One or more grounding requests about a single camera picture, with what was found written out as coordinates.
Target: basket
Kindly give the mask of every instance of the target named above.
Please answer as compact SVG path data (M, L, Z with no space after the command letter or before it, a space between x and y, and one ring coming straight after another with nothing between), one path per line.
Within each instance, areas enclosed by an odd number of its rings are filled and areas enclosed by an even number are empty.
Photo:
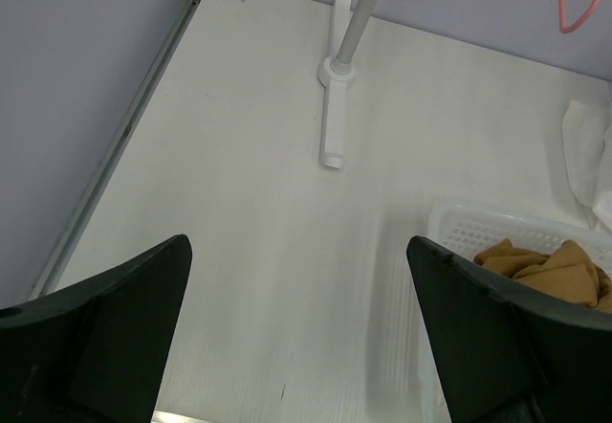
M573 239L594 263L612 275L612 235L478 203L448 201L436 206L429 216L427 237L468 260L504 238L514 246L543 254L551 254L563 241ZM449 422L423 320L419 363L423 422Z

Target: brown cloth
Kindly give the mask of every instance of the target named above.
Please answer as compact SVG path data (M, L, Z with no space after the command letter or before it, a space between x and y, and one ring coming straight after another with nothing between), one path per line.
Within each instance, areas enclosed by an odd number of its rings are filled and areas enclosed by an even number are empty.
M504 239L478 254L474 263L549 296L612 313L610 277L574 241L565 241L548 256Z

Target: crumpled cloth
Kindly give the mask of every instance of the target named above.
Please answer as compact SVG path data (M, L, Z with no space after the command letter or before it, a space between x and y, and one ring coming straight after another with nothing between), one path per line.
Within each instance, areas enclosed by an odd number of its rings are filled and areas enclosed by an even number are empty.
M474 263L549 296L612 314L612 280L574 241L548 256L504 239L476 255Z

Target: white cloth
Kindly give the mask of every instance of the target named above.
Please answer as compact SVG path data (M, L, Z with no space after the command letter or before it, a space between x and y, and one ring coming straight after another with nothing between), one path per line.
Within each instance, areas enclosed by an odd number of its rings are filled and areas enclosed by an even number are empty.
M599 221L612 229L612 128L609 127L610 108L575 100L570 102L561 125L570 188L587 208L593 229L598 228Z

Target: white stand base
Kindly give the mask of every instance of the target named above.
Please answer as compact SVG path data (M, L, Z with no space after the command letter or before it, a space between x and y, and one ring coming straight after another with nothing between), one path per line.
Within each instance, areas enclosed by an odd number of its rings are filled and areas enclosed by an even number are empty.
M355 81L352 64L338 64L336 54L351 19L351 0L336 0L330 24L328 56L318 67L318 79L326 88L319 160L340 169L344 165L344 113L346 91Z

